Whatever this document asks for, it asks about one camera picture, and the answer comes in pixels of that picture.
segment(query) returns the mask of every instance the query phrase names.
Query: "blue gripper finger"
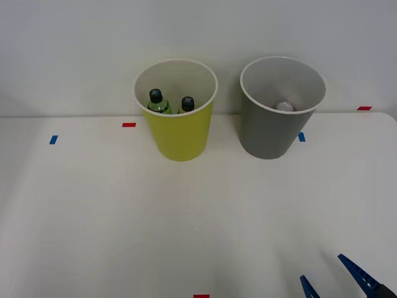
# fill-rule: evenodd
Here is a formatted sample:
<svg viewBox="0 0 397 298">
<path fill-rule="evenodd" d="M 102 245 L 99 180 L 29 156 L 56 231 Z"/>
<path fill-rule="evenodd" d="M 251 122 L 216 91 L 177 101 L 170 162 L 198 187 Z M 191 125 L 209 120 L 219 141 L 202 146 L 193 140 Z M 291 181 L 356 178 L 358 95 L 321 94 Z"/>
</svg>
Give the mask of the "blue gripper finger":
<svg viewBox="0 0 397 298">
<path fill-rule="evenodd" d="M 359 284 L 365 295 L 367 295 L 367 297 L 376 297 L 375 291 L 380 286 L 380 283 L 353 261 L 346 258 L 343 254 L 340 254 L 337 257 L 342 261 L 347 270 L 349 270 L 350 274 L 353 276 L 357 284 Z"/>
<path fill-rule="evenodd" d="M 306 298 L 320 298 L 304 275 L 300 277 L 300 282 L 302 283 L 303 292 L 305 292 Z"/>
</svg>

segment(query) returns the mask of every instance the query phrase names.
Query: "black bottle cap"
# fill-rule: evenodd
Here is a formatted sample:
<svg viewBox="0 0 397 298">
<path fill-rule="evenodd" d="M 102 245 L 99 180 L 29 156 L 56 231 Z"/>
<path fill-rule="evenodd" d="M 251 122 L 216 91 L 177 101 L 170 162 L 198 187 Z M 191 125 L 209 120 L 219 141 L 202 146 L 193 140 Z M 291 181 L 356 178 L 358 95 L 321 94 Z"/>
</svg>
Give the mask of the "black bottle cap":
<svg viewBox="0 0 397 298">
<path fill-rule="evenodd" d="M 150 96 L 150 101 L 153 104 L 158 104 L 159 102 L 161 102 L 163 100 L 163 95 L 161 94 L 160 89 L 152 89 L 149 92 L 149 96 Z"/>
<path fill-rule="evenodd" d="M 182 98 L 182 110 L 190 112 L 194 110 L 194 99 L 190 96 Z"/>
</svg>

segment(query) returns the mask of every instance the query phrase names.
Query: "green bottle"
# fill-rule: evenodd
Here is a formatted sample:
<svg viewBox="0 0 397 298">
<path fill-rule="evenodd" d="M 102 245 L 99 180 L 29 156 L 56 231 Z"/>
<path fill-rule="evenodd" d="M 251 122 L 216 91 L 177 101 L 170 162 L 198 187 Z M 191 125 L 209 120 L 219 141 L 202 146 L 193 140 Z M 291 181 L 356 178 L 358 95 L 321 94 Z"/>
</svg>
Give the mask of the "green bottle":
<svg viewBox="0 0 397 298">
<path fill-rule="evenodd" d="M 160 89 L 152 89 L 149 92 L 149 97 L 149 110 L 161 114 L 172 114 L 171 106 L 167 100 L 163 100 L 163 95 L 161 94 Z"/>
<path fill-rule="evenodd" d="M 178 114 L 185 114 L 194 110 L 194 99 L 190 96 L 182 98 L 181 108 L 178 110 Z"/>
</svg>

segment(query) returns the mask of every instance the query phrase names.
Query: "gray cup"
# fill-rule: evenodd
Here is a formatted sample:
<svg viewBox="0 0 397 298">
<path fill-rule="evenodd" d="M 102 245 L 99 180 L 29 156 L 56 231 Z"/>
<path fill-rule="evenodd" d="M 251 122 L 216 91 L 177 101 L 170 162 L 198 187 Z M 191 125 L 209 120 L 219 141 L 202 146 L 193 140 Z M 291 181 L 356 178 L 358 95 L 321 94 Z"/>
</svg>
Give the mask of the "gray cup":
<svg viewBox="0 0 397 298">
<path fill-rule="evenodd" d="M 282 56 L 251 62 L 240 84 L 240 142 L 249 154 L 265 160 L 287 152 L 326 92 L 324 79 L 313 67 Z M 275 109 L 280 102 L 289 102 L 295 110 Z"/>
</svg>

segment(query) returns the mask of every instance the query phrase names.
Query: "paper cup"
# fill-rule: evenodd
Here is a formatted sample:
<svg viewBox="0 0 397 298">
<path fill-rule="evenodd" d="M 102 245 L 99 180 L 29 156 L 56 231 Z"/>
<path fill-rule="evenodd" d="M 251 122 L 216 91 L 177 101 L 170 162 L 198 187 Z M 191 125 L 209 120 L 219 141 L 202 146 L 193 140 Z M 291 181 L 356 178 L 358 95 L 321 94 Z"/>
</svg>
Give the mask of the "paper cup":
<svg viewBox="0 0 397 298">
<path fill-rule="evenodd" d="M 270 160 L 282 156 L 322 103 L 326 86 L 310 65 L 270 56 L 248 64 L 240 76 L 244 92 L 240 142 L 251 155 Z M 293 112 L 275 109 L 289 102 Z"/>
<path fill-rule="evenodd" d="M 147 108 L 149 92 L 158 88 L 168 100 L 173 115 L 159 114 Z M 134 95 L 160 152 L 170 160 L 187 161 L 198 157 L 205 148 L 210 127 L 213 99 L 218 91 L 215 73 L 203 63 L 170 59 L 144 69 L 134 83 Z M 182 98 L 194 98 L 195 110 L 176 114 Z"/>
</svg>

